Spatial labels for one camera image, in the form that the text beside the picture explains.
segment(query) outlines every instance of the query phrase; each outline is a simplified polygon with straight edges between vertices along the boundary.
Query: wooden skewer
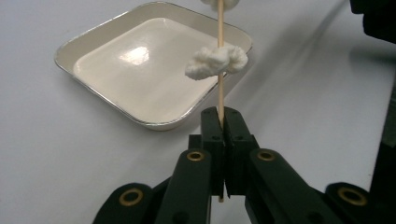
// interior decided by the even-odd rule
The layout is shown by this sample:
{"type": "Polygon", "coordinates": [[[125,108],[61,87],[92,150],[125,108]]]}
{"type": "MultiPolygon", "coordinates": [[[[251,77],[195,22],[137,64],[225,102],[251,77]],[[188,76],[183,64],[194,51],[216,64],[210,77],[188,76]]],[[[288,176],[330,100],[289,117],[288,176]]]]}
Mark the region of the wooden skewer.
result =
{"type": "MultiPolygon", "coordinates": [[[[218,0],[218,47],[224,46],[224,0],[218,0]]],[[[221,128],[224,124],[224,76],[223,73],[218,74],[218,87],[219,87],[219,122],[221,128]]]]}

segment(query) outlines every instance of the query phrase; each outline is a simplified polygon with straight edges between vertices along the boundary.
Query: white table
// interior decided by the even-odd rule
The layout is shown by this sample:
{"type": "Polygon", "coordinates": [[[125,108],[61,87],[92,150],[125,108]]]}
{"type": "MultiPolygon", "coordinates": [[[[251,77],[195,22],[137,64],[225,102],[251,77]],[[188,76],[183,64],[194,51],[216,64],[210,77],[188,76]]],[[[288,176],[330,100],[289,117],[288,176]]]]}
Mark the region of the white table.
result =
{"type": "MultiPolygon", "coordinates": [[[[168,2],[216,17],[199,0],[168,2]]],[[[114,189],[171,175],[199,133],[199,113],[172,131],[144,129],[53,62],[65,41],[143,3],[0,3],[0,223],[91,223],[114,189]]],[[[369,189],[395,46],[366,36],[347,1],[241,0],[225,20],[254,41],[254,64],[226,105],[261,147],[316,189],[369,189]]],[[[249,223],[240,197],[212,211],[212,223],[249,223]]]]}

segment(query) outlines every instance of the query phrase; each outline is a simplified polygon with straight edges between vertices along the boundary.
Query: white fluffy material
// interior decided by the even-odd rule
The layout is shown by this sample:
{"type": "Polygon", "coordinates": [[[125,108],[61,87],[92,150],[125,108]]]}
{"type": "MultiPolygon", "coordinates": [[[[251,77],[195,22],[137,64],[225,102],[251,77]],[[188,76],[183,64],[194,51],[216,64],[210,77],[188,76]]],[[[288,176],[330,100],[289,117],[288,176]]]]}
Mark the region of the white fluffy material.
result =
{"type": "MultiPolygon", "coordinates": [[[[203,3],[212,6],[213,10],[218,10],[218,0],[201,0],[203,3]]],[[[238,4],[239,0],[224,0],[224,10],[230,10],[238,4]]]]}
{"type": "Polygon", "coordinates": [[[248,63],[248,56],[237,46],[208,49],[194,53],[188,62],[185,74],[194,80],[220,75],[223,72],[237,73],[248,63]]]}

